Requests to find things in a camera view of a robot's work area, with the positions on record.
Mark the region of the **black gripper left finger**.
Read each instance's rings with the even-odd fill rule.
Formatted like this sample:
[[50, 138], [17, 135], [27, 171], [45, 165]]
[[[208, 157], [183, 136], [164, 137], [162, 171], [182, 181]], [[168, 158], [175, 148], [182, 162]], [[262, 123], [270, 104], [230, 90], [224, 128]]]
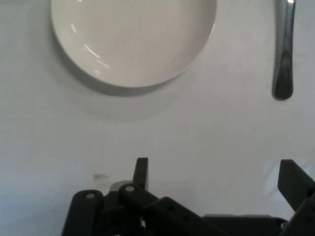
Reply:
[[228, 233], [169, 197], [147, 190], [148, 159], [138, 158], [133, 178], [98, 190], [77, 192], [63, 236], [226, 236]]

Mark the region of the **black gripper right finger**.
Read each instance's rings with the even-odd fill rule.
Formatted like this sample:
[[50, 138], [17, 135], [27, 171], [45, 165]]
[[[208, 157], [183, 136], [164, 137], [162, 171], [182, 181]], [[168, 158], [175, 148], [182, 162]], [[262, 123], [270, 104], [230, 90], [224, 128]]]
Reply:
[[282, 160], [278, 189], [294, 210], [283, 227], [283, 236], [315, 234], [315, 181], [293, 160]]

